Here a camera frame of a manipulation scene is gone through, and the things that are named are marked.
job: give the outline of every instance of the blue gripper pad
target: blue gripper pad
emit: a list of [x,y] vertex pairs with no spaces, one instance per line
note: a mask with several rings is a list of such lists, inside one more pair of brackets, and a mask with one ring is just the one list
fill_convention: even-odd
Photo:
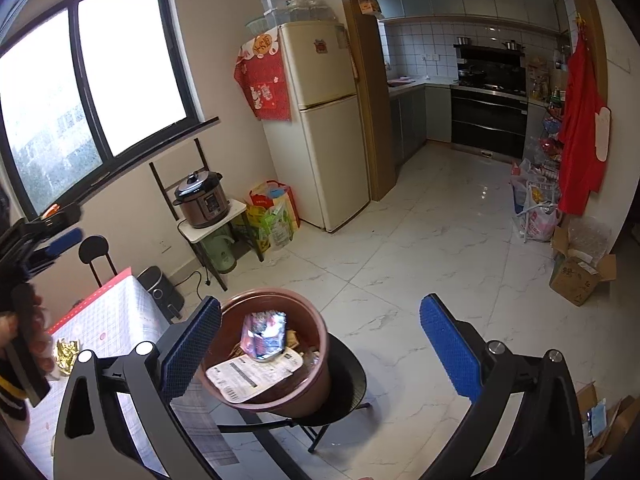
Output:
[[476,402],[482,391],[480,363],[436,294],[420,303],[420,324],[457,393]]
[[220,302],[205,296],[187,321],[171,325],[162,334],[159,393],[165,402],[185,393],[221,323]]

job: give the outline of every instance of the pressure cooker lid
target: pressure cooker lid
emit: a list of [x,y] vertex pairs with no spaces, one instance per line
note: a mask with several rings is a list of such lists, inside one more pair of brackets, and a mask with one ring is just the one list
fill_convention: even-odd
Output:
[[185,200],[201,191],[209,191],[220,183],[221,178],[222,175],[212,171],[194,171],[175,189],[175,197]]

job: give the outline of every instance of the silver bolt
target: silver bolt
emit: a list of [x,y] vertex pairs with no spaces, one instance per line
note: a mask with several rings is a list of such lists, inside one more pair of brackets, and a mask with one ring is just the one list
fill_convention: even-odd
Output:
[[551,350],[549,351],[549,359],[555,363],[560,363],[562,362],[562,353],[559,350]]
[[91,359],[91,351],[90,350],[82,350],[80,352],[80,354],[78,355],[78,361],[80,361],[81,363],[85,363],[89,359]]
[[154,349],[154,344],[149,341],[143,341],[136,346],[136,354],[147,355]]
[[489,341],[489,344],[487,346],[489,348],[489,352],[491,352],[494,355],[503,354],[504,349],[506,348],[504,343],[501,341]]

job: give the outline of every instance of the oven handle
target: oven handle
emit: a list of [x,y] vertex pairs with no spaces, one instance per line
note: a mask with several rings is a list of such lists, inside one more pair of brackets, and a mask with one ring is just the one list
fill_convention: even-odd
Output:
[[525,134],[517,134],[516,132],[510,132],[509,130],[503,130],[501,128],[492,128],[491,126],[484,126],[482,124],[468,123],[467,121],[460,121],[458,119],[453,119],[452,122],[453,123],[468,124],[469,126],[477,126],[478,128],[484,128],[485,130],[492,130],[494,132],[505,132],[506,134],[517,135],[517,136],[521,136],[521,137],[525,137],[526,136]]
[[481,101],[480,99],[470,99],[468,97],[458,97],[458,96],[452,96],[451,98],[452,99],[462,99],[463,101],[473,101],[475,103],[480,103],[480,104],[483,104],[483,105],[501,106],[501,107],[504,107],[504,108],[512,108],[513,110],[517,110],[517,111],[519,111],[519,112],[521,112],[521,113],[523,113],[525,115],[527,113],[527,111],[525,109],[523,109],[523,108],[516,108],[515,106],[509,106],[509,105],[501,105],[501,104],[498,104],[498,103],[490,103],[489,101]]

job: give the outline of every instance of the hand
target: hand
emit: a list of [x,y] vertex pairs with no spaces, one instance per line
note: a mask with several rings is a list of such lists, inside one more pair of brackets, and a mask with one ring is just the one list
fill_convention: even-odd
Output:
[[[52,339],[45,332],[46,315],[42,307],[42,298],[34,296],[34,314],[32,319],[33,337],[29,344],[29,350],[33,354],[38,366],[45,372],[50,372],[55,366],[55,361],[51,356]],[[7,345],[18,333],[18,317],[13,313],[0,316],[0,357],[4,358],[4,346]]]

